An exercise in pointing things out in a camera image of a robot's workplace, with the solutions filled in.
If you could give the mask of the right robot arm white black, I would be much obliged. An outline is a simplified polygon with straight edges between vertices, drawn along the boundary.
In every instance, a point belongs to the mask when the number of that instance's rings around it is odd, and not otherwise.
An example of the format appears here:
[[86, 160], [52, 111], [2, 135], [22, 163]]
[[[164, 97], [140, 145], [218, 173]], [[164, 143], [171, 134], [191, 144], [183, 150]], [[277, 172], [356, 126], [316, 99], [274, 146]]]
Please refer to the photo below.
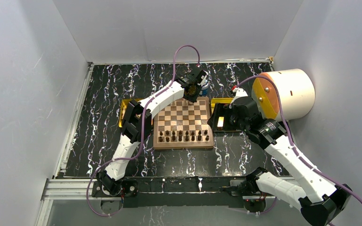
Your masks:
[[290, 144], [286, 128], [274, 119], [263, 117], [257, 103], [243, 89], [237, 89], [230, 104], [216, 103], [207, 123], [217, 129], [221, 118], [224, 131], [244, 132], [251, 142], [275, 157], [296, 181], [292, 184], [258, 167], [240, 184], [221, 188], [221, 191], [236, 196], [272, 194], [299, 210], [312, 226], [330, 224], [345, 208], [351, 195], [317, 174], [315, 167], [309, 167], [303, 153]]

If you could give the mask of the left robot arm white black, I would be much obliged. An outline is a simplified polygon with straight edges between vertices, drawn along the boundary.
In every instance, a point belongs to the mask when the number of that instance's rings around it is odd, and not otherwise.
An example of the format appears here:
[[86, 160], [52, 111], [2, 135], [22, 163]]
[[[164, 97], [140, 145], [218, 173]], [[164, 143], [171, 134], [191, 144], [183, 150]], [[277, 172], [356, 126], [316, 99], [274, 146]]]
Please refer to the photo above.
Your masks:
[[122, 120], [122, 132], [115, 153], [105, 169], [97, 173], [97, 181], [110, 196], [118, 195], [122, 190], [121, 179], [130, 160], [139, 148], [138, 155], [143, 152], [143, 143], [152, 132], [152, 119], [173, 101], [184, 98], [196, 102], [207, 78], [207, 72], [197, 69], [194, 72], [173, 79], [162, 89], [151, 96], [140, 100], [132, 100], [126, 107]]

